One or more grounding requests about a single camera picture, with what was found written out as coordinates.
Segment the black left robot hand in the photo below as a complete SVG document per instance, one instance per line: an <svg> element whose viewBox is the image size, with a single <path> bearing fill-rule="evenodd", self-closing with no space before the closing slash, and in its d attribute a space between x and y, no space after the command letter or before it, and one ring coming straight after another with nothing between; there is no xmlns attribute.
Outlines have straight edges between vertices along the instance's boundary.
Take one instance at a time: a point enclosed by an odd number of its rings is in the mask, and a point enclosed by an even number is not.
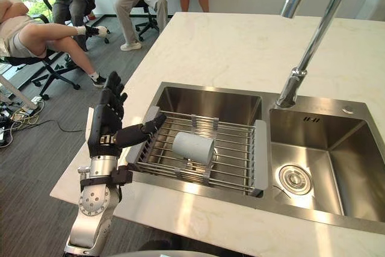
<svg viewBox="0 0 385 257"><path fill-rule="evenodd" d="M90 158L98 156L118 158L122 149L149 140L166 120L165 114L160 113L146 123L123 128L123 104L128 97L123 89L121 77L117 72L111 72L93 112L90 136L87 141Z"/></svg>

